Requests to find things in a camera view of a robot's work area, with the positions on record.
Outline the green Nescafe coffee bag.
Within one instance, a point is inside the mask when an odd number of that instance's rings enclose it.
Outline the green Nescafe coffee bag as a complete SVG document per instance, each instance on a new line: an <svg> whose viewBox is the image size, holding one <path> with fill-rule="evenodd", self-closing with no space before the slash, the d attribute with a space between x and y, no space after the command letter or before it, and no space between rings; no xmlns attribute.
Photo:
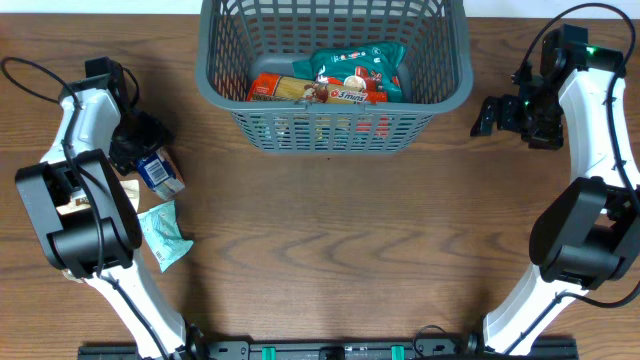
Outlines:
<svg viewBox="0 0 640 360"><path fill-rule="evenodd" d="M403 102L397 70L405 54L406 47L394 42L322 49L309 60L295 61L293 72L296 78L381 92L387 102Z"/></svg>

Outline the orange spaghetti packet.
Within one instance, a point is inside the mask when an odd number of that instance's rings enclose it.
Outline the orange spaghetti packet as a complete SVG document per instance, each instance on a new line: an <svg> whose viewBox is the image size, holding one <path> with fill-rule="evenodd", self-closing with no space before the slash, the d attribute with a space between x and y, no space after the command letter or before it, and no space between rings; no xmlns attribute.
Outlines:
<svg viewBox="0 0 640 360"><path fill-rule="evenodd" d="M387 102L388 96L386 92L263 73L252 83L247 95L247 101L376 104Z"/></svg>

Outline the grey plastic basket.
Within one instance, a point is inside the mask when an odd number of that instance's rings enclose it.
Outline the grey plastic basket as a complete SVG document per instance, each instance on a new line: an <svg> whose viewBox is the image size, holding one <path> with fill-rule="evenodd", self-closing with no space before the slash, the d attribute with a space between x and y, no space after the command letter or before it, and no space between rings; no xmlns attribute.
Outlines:
<svg viewBox="0 0 640 360"><path fill-rule="evenodd" d="M299 77L294 66L323 49L345 60L366 45L397 44L399 101L378 101L377 77L361 90ZM255 147L270 153L393 154L430 120L462 105L473 86L462 0L206 1L195 78Z"/></svg>

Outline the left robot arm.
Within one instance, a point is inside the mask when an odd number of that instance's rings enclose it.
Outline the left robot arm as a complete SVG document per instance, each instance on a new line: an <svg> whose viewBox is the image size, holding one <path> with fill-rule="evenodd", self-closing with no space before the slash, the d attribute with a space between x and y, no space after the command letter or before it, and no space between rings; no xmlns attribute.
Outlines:
<svg viewBox="0 0 640 360"><path fill-rule="evenodd" d="M48 262L97 290L136 342L135 359L205 359L206 345L162 296L140 253L143 233L120 176L172 135L137 109L131 71L108 57L62 81L53 145L15 184Z"/></svg>

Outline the blue rectangular carton box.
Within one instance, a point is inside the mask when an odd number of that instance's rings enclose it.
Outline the blue rectangular carton box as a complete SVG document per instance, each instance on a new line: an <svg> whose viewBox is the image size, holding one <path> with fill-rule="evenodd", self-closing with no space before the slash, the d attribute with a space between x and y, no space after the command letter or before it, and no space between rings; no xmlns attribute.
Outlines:
<svg viewBox="0 0 640 360"><path fill-rule="evenodd" d="M163 200L174 198L186 188L180 172L164 147L136 160L135 165L149 189Z"/></svg>

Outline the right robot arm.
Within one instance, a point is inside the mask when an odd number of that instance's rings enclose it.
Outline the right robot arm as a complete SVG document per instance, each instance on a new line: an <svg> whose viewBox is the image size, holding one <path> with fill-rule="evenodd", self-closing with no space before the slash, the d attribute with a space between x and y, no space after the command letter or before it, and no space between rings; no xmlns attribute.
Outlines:
<svg viewBox="0 0 640 360"><path fill-rule="evenodd" d="M570 148L571 183L536 220L530 264L506 300L484 316L469 351L533 355L536 340L575 300L623 277L639 254L639 170L624 115L621 52L562 25L542 42L539 74L526 63L515 95L488 97L470 130L520 134L536 149Z"/></svg>

